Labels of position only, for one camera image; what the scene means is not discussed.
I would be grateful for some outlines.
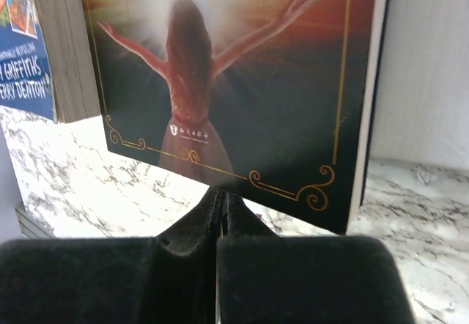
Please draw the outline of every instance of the gold ornamental border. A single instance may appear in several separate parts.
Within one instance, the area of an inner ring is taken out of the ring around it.
[[[86,2],[86,11],[88,13],[88,20],[90,22],[92,18],[91,18],[90,11],[89,11],[89,2],[88,0],[85,0],[85,2]],[[332,164],[331,164],[333,166],[336,165],[337,163],[337,154],[338,154],[338,149],[339,149],[339,134],[340,134],[340,121],[341,121],[340,119],[341,119],[342,102],[344,99],[345,72],[346,72],[346,65],[347,65],[347,49],[348,49],[348,38],[349,38],[349,30],[350,30],[350,4],[351,4],[351,0],[347,0],[346,7],[345,7],[344,42],[342,46],[341,75],[340,75],[340,82],[339,82],[339,98],[338,98],[337,113],[336,113],[336,129],[335,129],[335,136],[334,136],[333,159],[332,159]],[[141,150],[141,151],[150,150],[153,152],[158,152],[160,154],[171,156],[175,159],[180,159],[183,161],[190,161],[191,163],[194,163],[196,165],[203,166],[205,168],[212,169],[217,172],[222,172],[224,174],[229,174],[241,180],[248,180],[255,188],[258,188],[259,190],[263,190],[271,194],[276,194],[277,196],[281,196],[281,197],[284,197],[286,199],[289,199],[295,202],[298,202],[300,198],[302,197],[302,195],[304,195],[304,193],[308,191],[309,194],[306,196],[306,202],[308,203],[308,206],[312,210],[322,212],[328,208],[329,198],[328,198],[328,195],[323,191],[323,188],[331,185],[336,180],[336,173],[333,167],[330,165],[323,165],[319,168],[320,174],[324,175],[325,177],[328,177],[328,179],[325,179],[325,182],[305,185],[302,188],[300,188],[297,192],[291,192],[291,191],[284,190],[282,188],[268,185],[267,183],[263,183],[261,174],[256,170],[251,171],[248,177],[244,177],[241,175],[232,174],[230,172],[225,172],[224,170],[220,170],[212,166],[204,165],[201,162],[199,154],[195,150],[187,150],[184,148],[179,152],[179,155],[175,155],[175,154],[171,154],[168,152],[164,152],[162,150],[158,150],[156,148],[148,147],[147,143],[145,142],[143,138],[140,138],[138,140],[138,143],[124,140],[122,138],[122,135],[119,133],[119,131],[116,130],[114,126],[112,126],[111,115],[108,114],[107,112],[103,80],[101,78],[101,69],[100,69],[99,60],[97,56],[97,45],[96,45],[96,40],[95,40],[95,33],[93,31],[92,25],[89,25],[89,28],[91,30],[92,42],[93,42],[93,46],[95,50],[95,60],[96,60],[96,65],[97,65],[98,77],[100,80],[100,90],[101,90],[101,98],[103,100],[104,115],[106,119],[106,124],[111,129],[109,132],[109,138],[113,144],[121,144],[122,146],[129,147],[135,150]]]

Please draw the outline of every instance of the colorful illustration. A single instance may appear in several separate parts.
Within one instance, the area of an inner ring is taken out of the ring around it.
[[[32,0],[0,0],[0,105],[55,120],[51,69]]]
[[[109,23],[99,24],[112,40],[142,58],[168,84],[172,118],[161,150],[173,156],[183,150],[198,152],[208,166],[233,174],[223,143],[208,117],[212,82],[244,53],[275,37],[317,1],[290,0],[272,21],[213,55],[210,36],[199,8],[192,0],[176,0],[169,16],[167,61],[117,34]],[[189,135],[186,138],[179,134],[178,128],[183,127],[191,133],[203,132],[204,137],[192,139]],[[220,177],[216,170],[174,159],[171,155],[161,155],[159,166],[208,185],[219,183]]]
[[[5,27],[10,22],[8,15],[7,0],[0,0],[0,26]]]
[[[83,3],[110,151],[347,225],[374,0]]]
[[[37,38],[32,0],[6,0],[14,32]]]

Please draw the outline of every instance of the marble countertop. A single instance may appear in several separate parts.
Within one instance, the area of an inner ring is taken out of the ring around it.
[[[330,235],[260,209],[264,222],[280,235]],[[386,244],[418,324],[469,323],[469,176],[372,161],[365,201],[348,234]]]
[[[101,118],[54,125],[0,108],[25,207],[60,238],[144,237],[185,215],[207,186],[108,152]],[[330,235],[247,202],[283,236]],[[371,161],[350,235],[394,255],[418,324],[469,324],[469,172]]]

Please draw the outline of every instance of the red dress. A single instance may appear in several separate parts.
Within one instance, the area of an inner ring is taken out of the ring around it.
[[[167,81],[173,116],[161,147],[169,154],[160,154],[159,167],[207,185],[233,183],[232,165],[208,119],[210,88],[191,89],[174,72]]]

